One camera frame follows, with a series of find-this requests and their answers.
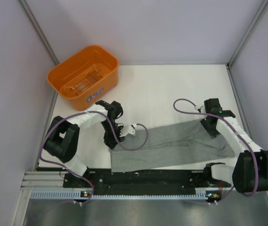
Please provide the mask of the grey t shirt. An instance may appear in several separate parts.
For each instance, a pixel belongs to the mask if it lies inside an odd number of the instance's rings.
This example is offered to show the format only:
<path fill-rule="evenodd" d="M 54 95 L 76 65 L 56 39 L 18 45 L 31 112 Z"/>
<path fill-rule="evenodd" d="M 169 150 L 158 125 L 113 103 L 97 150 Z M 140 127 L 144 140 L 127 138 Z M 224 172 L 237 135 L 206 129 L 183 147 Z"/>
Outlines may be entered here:
<path fill-rule="evenodd" d="M 234 151 L 222 135 L 212 138 L 199 120 L 137 130 L 111 151 L 112 172 L 193 164 L 232 158 Z"/>

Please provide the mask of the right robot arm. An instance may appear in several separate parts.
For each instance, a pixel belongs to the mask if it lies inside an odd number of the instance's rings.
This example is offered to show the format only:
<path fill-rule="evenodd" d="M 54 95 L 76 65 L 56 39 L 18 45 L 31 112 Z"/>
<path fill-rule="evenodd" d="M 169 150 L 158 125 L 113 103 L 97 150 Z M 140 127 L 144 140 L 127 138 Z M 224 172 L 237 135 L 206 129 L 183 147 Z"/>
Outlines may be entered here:
<path fill-rule="evenodd" d="M 236 157 L 232 165 L 206 164 L 204 183 L 214 186 L 221 180 L 241 194 L 268 191 L 268 151 L 249 137 L 231 110 L 222 109 L 217 98 L 205 100 L 199 112 L 206 115 L 201 124 L 211 138 L 225 139 Z"/>

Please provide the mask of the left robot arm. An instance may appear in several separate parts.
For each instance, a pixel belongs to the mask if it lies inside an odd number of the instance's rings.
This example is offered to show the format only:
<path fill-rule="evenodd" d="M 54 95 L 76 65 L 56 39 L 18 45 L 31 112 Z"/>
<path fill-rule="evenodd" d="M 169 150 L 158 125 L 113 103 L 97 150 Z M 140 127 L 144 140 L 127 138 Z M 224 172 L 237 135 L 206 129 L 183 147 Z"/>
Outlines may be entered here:
<path fill-rule="evenodd" d="M 103 100 L 97 101 L 86 113 L 77 113 L 73 117 L 63 120 L 61 116 L 55 117 L 48 129 L 42 149 L 59 159 L 59 165 L 73 172 L 73 180 L 78 186 L 86 186 L 90 176 L 86 172 L 88 167 L 76 154 L 81 129 L 101 123 L 104 128 L 104 144 L 111 150 L 124 140 L 121 136 L 123 124 L 115 122 L 123 115 L 120 103 Z"/>

